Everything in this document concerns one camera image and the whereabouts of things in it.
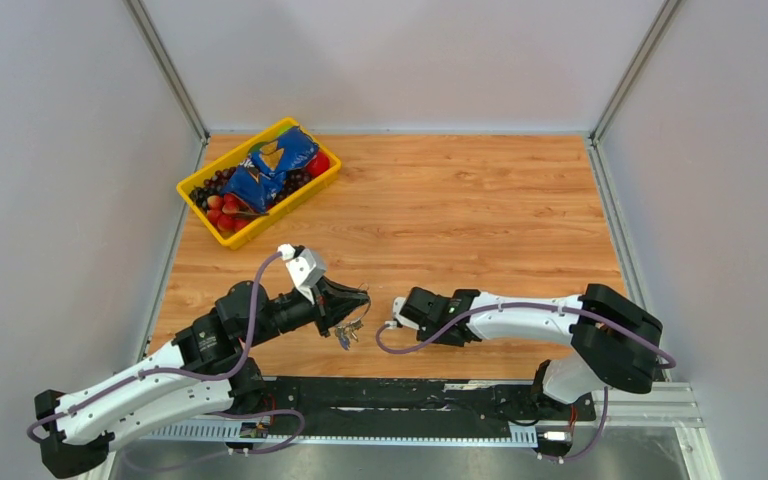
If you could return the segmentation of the large metal keyring with keys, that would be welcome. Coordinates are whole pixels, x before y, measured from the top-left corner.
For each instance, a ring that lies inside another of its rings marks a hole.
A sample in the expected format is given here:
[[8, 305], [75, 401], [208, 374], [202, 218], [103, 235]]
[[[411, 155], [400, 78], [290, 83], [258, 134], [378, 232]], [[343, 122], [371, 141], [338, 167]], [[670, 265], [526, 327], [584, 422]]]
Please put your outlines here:
[[363, 320], [367, 315], [371, 307], [371, 299], [368, 298], [363, 306], [360, 307], [361, 311], [349, 320], [341, 321], [334, 327], [334, 335], [336, 336], [340, 347], [344, 351], [349, 351], [353, 342], [358, 342], [359, 338], [357, 331], [363, 328]]

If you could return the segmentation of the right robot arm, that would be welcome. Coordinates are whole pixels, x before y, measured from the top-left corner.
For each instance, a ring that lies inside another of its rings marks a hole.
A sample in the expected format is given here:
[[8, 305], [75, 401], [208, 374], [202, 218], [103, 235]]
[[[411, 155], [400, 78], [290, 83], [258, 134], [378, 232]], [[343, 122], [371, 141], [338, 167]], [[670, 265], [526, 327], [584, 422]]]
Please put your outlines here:
[[675, 365], [660, 347], [662, 323], [603, 284], [548, 299], [476, 289], [443, 296], [414, 287], [394, 299], [389, 324], [415, 330], [420, 346], [518, 338], [570, 347], [570, 355], [544, 362], [534, 376], [532, 406], [549, 418], [603, 388], [648, 394], [657, 371]]

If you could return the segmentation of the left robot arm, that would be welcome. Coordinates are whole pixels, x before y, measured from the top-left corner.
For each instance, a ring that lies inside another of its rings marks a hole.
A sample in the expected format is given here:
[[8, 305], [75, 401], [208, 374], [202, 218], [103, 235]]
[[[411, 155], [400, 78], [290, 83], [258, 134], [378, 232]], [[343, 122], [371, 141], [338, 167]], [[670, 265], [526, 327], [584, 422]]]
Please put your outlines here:
[[366, 291], [326, 277], [312, 293], [306, 298], [292, 289], [270, 298], [255, 282], [240, 282], [137, 364], [81, 391], [37, 394], [37, 422], [47, 434], [38, 442], [43, 465], [58, 479], [70, 478], [158, 428], [203, 414], [252, 414], [270, 405], [265, 380], [245, 346], [308, 324], [327, 337], [370, 303]]

